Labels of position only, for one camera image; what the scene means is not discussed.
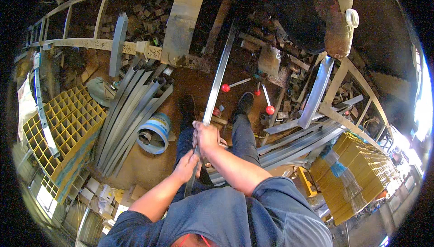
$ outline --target dirt floor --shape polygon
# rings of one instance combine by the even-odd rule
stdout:
[[[99,63],[100,68],[91,76],[91,78],[102,76],[103,78],[107,79],[109,61],[107,61],[107,59],[102,59],[99,61]],[[172,77],[175,80],[174,91],[172,95],[161,105],[157,112],[163,112],[168,115],[172,124],[171,129],[175,133],[176,137],[179,136],[179,126],[181,123],[181,114],[179,107],[177,106],[177,100],[185,94],[192,94],[196,102],[195,114],[198,119],[201,119],[199,114],[200,112],[205,111],[210,89],[214,81],[214,75],[215,70],[211,70],[211,72],[207,74],[187,68],[177,68],[172,73]],[[238,64],[238,60],[230,57],[225,76],[223,78],[223,84],[232,84],[249,77],[251,77],[251,75],[241,69]],[[275,92],[277,93],[280,88],[267,81],[266,86],[269,90],[270,101],[275,102]],[[256,81],[251,80],[237,87],[232,87],[229,92],[220,91],[216,106],[222,104],[225,107],[222,112],[222,119],[228,120],[241,95],[247,91],[253,92],[256,87]],[[265,113],[266,106],[267,102],[264,94],[262,93],[260,96],[255,97],[252,113],[249,115],[253,132],[260,136],[263,135],[261,131],[264,127],[260,123],[259,113]],[[232,144],[230,129],[221,131],[220,135],[228,142],[229,145]],[[262,139],[257,138],[258,146],[260,146],[261,142]],[[117,177],[111,176],[110,178],[102,178],[100,173],[97,172],[92,166],[90,166],[89,169],[92,171],[92,175],[94,175],[98,180],[109,184],[114,188],[128,189],[132,185],[140,185],[146,190],[150,190],[165,177],[171,174],[173,165],[175,163],[176,146],[176,141],[171,142],[164,153],[154,155],[144,151],[137,144],[135,144],[128,154],[128,157],[125,160]]]

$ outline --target blue bucket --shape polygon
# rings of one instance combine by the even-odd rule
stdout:
[[[138,127],[137,143],[146,152],[161,154],[169,146],[170,119],[164,113],[156,113]]]

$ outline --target leg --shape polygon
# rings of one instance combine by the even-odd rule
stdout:
[[[234,125],[232,130],[233,152],[234,155],[260,167],[256,140],[247,117],[252,105],[253,94],[251,92],[244,93],[231,116],[230,121]]]
[[[175,165],[173,166],[173,170],[175,169],[176,165],[178,164],[181,157],[183,157],[190,149],[193,148],[193,131],[194,128],[192,126],[192,122],[195,119],[194,117],[194,102],[191,102],[191,99],[183,99],[183,102],[181,103],[180,107],[185,107],[192,105],[193,107],[185,107],[186,109],[182,109],[182,122],[181,122],[181,134],[179,135],[178,143],[177,143],[177,149],[176,149],[176,161]],[[202,168],[200,170],[200,177],[194,181],[193,184],[193,190],[192,195],[198,194],[201,191],[208,190],[210,188],[214,188],[214,184],[212,183],[207,169],[205,165],[202,165]],[[175,198],[173,199],[172,203],[178,202],[184,198],[184,190],[185,190],[185,184],[183,184],[178,192],[175,195]]]
[[[249,118],[245,114],[239,114],[232,130],[232,143],[234,155],[251,162],[259,164],[259,155],[256,149],[256,140],[253,136]]]

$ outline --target blue t-shirt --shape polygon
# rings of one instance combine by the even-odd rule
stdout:
[[[218,246],[333,246],[328,228],[292,180],[262,181],[252,197],[231,187],[214,188],[171,204],[165,219],[139,212],[119,215],[98,246],[171,246],[196,233]]]

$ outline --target stack of yellow grating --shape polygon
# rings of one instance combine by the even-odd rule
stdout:
[[[74,87],[44,105],[48,125],[60,156],[48,149],[38,114],[23,126],[27,141],[44,171],[42,185],[60,204],[87,160],[106,113],[86,88]]]
[[[390,158],[350,132],[310,169],[336,225],[360,212],[398,174]]]

